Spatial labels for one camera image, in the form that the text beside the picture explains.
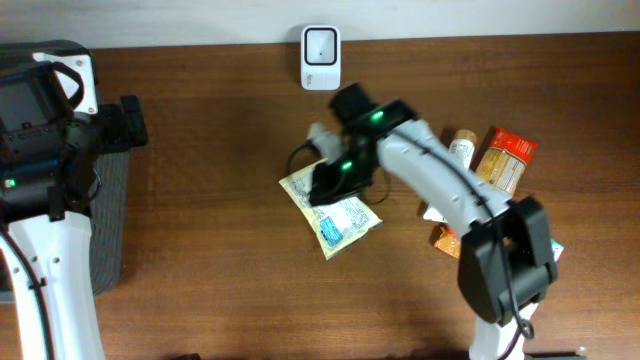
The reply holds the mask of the beige foil snack bag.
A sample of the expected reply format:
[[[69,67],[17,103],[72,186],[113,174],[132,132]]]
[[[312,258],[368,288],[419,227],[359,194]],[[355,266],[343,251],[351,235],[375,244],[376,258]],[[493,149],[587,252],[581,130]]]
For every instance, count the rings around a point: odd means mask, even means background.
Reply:
[[[287,175],[279,184],[309,223],[325,259],[330,261],[381,226],[383,220],[357,197],[312,207],[309,203],[312,171],[321,163],[323,160]]]

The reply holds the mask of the white tube pouch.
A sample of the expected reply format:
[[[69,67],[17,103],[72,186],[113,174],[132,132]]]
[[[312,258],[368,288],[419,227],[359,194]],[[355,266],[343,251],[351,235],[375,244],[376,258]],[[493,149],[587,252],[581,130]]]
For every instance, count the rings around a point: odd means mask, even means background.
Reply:
[[[476,143],[477,135],[473,131],[460,129],[454,133],[448,152],[452,154],[465,169],[469,169],[475,152]],[[438,223],[446,223],[445,217],[431,205],[428,205],[423,213],[423,219]]]

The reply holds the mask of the orange spaghetti packet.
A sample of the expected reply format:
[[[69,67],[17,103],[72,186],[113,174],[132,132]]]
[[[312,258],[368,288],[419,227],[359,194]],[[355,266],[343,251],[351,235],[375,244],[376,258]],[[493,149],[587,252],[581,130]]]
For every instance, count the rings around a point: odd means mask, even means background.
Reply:
[[[492,187],[512,196],[537,148],[538,143],[496,127],[475,173]],[[433,246],[458,259],[461,252],[459,239],[446,223],[440,223],[438,229],[440,234],[433,241]]]

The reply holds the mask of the small teal gum packet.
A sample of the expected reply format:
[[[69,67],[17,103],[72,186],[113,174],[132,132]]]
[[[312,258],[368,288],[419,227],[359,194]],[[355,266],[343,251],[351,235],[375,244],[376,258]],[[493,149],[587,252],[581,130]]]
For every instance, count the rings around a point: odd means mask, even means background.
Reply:
[[[562,252],[564,251],[564,246],[554,239],[551,239],[550,242],[554,261],[558,262]]]

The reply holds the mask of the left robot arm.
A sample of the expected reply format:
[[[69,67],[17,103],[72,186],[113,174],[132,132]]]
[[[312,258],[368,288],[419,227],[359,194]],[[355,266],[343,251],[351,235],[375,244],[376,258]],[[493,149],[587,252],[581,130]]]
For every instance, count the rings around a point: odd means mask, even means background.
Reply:
[[[1,299],[26,359],[104,357],[95,298],[119,280],[139,99],[98,90],[93,54],[56,40],[1,49]]]

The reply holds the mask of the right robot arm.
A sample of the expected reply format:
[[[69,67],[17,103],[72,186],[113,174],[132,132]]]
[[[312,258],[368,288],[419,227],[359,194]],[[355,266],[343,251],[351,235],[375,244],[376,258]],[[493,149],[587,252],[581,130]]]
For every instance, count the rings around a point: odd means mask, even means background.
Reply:
[[[531,317],[557,280],[547,213],[533,197],[514,200],[449,153],[406,102],[374,103],[354,83],[330,108],[338,133],[310,126],[307,142],[323,158],[308,201],[325,206],[361,194],[377,169],[396,176],[445,218],[461,242],[457,282],[476,314],[471,359],[524,359]]]

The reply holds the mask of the white barcode scanner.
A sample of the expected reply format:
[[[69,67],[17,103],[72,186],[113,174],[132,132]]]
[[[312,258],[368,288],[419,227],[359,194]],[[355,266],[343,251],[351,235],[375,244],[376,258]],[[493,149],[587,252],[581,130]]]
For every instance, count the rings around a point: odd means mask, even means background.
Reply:
[[[307,91],[333,91],[341,85],[341,33],[335,26],[308,25],[300,34],[300,81]]]

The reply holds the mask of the grey plastic basket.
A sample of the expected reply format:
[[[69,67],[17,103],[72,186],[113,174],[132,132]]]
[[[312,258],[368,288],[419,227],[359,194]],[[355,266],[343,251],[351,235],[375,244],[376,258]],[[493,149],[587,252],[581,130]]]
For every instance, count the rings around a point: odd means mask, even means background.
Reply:
[[[12,69],[35,64],[32,52],[42,49],[87,48],[70,40],[3,44],[1,67]],[[93,163],[97,174],[91,191],[96,198],[87,205],[85,212],[90,215],[92,224],[90,278],[96,296],[113,290],[120,280],[131,149],[120,153],[101,152]]]

